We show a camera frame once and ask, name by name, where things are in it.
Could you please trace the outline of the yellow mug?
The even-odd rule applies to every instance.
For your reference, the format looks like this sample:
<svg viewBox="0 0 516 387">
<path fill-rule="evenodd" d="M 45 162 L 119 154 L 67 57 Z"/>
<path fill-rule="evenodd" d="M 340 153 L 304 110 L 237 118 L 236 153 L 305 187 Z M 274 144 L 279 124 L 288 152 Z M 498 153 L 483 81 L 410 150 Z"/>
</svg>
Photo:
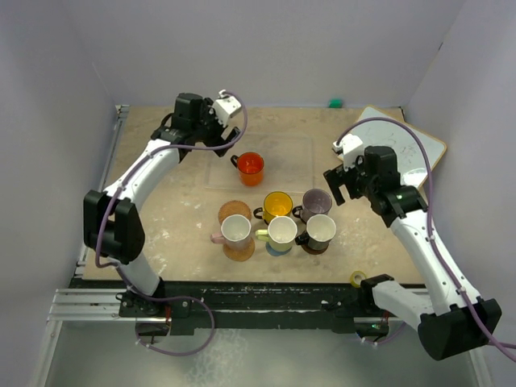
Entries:
<svg viewBox="0 0 516 387">
<path fill-rule="evenodd" d="M 266 224 L 270 224 L 276 217 L 289 217 L 292 210 L 292 198 L 285 192 L 274 191 L 265 197 L 262 207 L 254 209 L 253 216 L 263 220 Z"/>
</svg>

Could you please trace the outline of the dark wooden coaster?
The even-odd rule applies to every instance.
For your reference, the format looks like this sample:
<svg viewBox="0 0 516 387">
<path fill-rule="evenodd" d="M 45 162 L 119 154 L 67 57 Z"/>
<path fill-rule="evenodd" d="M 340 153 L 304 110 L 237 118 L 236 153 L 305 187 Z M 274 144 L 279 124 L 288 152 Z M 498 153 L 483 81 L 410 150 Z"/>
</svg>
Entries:
<svg viewBox="0 0 516 387">
<path fill-rule="evenodd" d="M 323 254 L 329 247 L 329 243 L 304 243 L 302 249 L 311 255 Z"/>
</svg>

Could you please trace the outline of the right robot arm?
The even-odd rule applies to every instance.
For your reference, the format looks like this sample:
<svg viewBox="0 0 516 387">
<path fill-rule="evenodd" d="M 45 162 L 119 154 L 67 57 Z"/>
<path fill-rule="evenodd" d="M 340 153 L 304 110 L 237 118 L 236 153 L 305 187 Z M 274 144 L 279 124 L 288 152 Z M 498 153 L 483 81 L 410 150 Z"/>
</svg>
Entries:
<svg viewBox="0 0 516 387">
<path fill-rule="evenodd" d="M 323 176 L 337 205 L 365 197 L 372 211 L 402 243 L 422 275 L 427 297 L 405 289 L 382 274 L 364 281 L 358 303 L 367 315 L 387 310 L 414 328 L 434 360 L 492 343 L 501 318 L 494 299 L 485 300 L 465 278 L 434 229 L 430 207 L 413 185 L 402 184 L 395 151 L 387 146 L 359 145 L 341 150 L 343 163 Z"/>
</svg>

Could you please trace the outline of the blue smiley coaster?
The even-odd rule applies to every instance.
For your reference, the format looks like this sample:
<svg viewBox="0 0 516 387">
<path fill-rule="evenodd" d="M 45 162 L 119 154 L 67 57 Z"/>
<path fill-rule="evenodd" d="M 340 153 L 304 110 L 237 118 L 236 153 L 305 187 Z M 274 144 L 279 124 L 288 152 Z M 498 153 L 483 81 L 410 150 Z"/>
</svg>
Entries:
<svg viewBox="0 0 516 387">
<path fill-rule="evenodd" d="M 289 248 L 288 250 L 285 250 L 285 251 L 278 251 L 278 250 L 275 250 L 270 245 L 270 243 L 266 243 L 265 244 L 265 248 L 266 248 L 266 251 L 268 252 L 268 254 L 271 255 L 271 256 L 284 256 L 284 255 L 288 254 L 292 250 L 292 248 Z"/>
</svg>

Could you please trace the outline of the olive green mug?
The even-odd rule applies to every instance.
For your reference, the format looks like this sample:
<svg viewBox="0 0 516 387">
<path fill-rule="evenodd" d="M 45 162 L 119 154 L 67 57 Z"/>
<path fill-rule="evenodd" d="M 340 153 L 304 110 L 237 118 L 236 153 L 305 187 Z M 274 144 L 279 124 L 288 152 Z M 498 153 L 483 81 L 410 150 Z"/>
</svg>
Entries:
<svg viewBox="0 0 516 387">
<path fill-rule="evenodd" d="M 270 243 L 278 251 L 285 251 L 292 248 L 294 240 L 298 235 L 298 225 L 286 216 L 274 218 L 266 229 L 255 231 L 258 240 Z"/>
</svg>

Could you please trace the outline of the purple grey mug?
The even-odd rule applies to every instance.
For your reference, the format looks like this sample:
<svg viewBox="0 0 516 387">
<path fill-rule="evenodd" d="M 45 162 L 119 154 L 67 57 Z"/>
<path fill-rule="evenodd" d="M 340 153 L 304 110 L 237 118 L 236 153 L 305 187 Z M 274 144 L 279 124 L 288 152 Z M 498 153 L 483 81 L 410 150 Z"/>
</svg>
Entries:
<svg viewBox="0 0 516 387">
<path fill-rule="evenodd" d="M 307 223 L 309 218 L 317 214 L 328 214 L 332 207 L 329 193 L 323 189 L 310 189 L 303 194 L 302 204 L 292 209 L 292 215 Z"/>
</svg>

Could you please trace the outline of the black mug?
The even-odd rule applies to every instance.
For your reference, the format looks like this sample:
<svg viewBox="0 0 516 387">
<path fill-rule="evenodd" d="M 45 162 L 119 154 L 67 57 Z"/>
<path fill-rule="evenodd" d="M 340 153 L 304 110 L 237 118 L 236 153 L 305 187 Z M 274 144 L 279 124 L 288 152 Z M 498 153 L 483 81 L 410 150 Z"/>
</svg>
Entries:
<svg viewBox="0 0 516 387">
<path fill-rule="evenodd" d="M 335 221 L 328 215 L 316 214 L 308 219 L 306 229 L 295 238 L 295 243 L 319 251 L 327 248 L 335 235 Z"/>
</svg>

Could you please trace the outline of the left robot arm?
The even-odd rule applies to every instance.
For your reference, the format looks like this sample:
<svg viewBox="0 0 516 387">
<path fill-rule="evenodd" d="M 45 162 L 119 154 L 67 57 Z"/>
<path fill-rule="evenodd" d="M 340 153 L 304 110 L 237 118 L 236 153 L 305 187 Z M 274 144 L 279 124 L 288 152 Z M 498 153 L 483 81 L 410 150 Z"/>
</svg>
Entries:
<svg viewBox="0 0 516 387">
<path fill-rule="evenodd" d="M 222 90 L 218 98 L 178 94 L 173 112 L 165 115 L 135 162 L 105 189 L 90 190 L 83 199 L 83 241 L 94 250 L 98 268 L 115 268 L 148 316 L 162 313 L 166 297 L 157 291 L 161 279 L 143 254 L 144 227 L 139 212 L 165 175 L 192 151 L 222 157 L 243 136 L 228 124 L 246 114 L 242 100 Z"/>
</svg>

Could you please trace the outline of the pink mug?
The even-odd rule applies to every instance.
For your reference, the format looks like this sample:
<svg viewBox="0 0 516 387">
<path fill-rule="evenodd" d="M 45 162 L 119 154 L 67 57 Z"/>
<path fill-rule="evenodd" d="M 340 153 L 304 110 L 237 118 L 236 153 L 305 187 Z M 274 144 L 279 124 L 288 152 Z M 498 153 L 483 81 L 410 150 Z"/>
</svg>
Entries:
<svg viewBox="0 0 516 387">
<path fill-rule="evenodd" d="M 234 251 L 243 251 L 251 243 L 251 230 L 252 225 L 246 217 L 233 214 L 223 220 L 220 232 L 212 234 L 210 241 Z"/>
</svg>

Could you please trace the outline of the woven rattan coaster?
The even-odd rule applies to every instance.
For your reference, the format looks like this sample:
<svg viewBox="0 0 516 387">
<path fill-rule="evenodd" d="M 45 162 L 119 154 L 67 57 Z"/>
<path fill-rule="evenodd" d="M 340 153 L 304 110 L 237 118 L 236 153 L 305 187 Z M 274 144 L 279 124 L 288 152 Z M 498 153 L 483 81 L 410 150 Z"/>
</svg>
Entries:
<svg viewBox="0 0 516 387">
<path fill-rule="evenodd" d="M 236 250 L 234 248 L 230 248 L 227 245 L 223 245 L 223 253 L 227 258 L 233 261 L 243 262 L 248 260 L 255 251 L 255 242 L 252 239 L 244 249 Z"/>
<path fill-rule="evenodd" d="M 247 220 L 252 219 L 252 212 L 249 206 L 242 201 L 239 200 L 232 200 L 229 202 L 224 203 L 219 211 L 218 211 L 218 222 L 220 224 L 223 223 L 223 221 L 234 214 L 239 214 L 244 216 Z"/>
</svg>

